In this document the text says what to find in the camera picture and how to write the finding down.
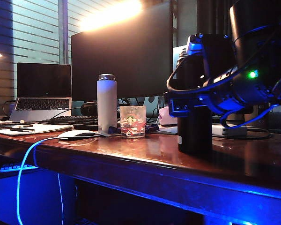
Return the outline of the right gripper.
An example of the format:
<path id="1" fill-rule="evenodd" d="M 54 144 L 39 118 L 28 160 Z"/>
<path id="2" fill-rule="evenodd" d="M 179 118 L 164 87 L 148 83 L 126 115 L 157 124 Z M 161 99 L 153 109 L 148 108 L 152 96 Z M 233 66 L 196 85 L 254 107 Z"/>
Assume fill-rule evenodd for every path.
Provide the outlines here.
<path id="1" fill-rule="evenodd" d="M 187 117 L 194 107 L 203 104 L 215 113 L 230 113 L 272 101 L 272 75 L 268 67 L 237 71 L 237 67 L 212 69 L 203 84 L 209 89 L 201 92 L 201 100 L 195 94 L 168 92 L 169 115 Z"/>

